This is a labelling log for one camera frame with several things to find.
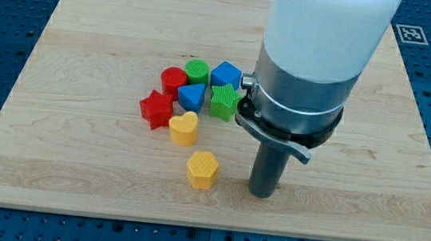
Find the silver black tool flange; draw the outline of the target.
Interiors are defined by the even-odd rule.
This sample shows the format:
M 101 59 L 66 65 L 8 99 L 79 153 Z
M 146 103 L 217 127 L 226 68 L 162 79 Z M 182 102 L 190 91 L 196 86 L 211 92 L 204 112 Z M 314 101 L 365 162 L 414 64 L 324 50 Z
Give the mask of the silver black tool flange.
M 358 75 L 341 81 L 313 81 L 279 67 L 262 45 L 247 95 L 237 104 L 235 121 L 257 141 L 258 156 L 293 156 L 302 164 L 310 150 L 326 142 L 340 123 Z

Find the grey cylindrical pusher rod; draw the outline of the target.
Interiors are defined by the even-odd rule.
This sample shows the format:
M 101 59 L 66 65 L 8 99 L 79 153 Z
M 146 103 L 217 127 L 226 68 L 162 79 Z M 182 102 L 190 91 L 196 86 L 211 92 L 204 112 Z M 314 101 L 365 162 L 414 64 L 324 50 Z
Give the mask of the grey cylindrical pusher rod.
M 252 195 L 261 199 L 272 196 L 289 158 L 288 153 L 260 143 L 248 180 Z

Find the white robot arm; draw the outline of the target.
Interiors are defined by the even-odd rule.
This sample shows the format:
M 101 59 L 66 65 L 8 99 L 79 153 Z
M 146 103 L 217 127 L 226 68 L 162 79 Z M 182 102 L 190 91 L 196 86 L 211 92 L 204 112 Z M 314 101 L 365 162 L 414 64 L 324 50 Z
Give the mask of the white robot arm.
M 273 195 L 288 159 L 309 162 L 343 116 L 401 0 L 271 0 L 235 121 L 259 141 L 248 189 Z

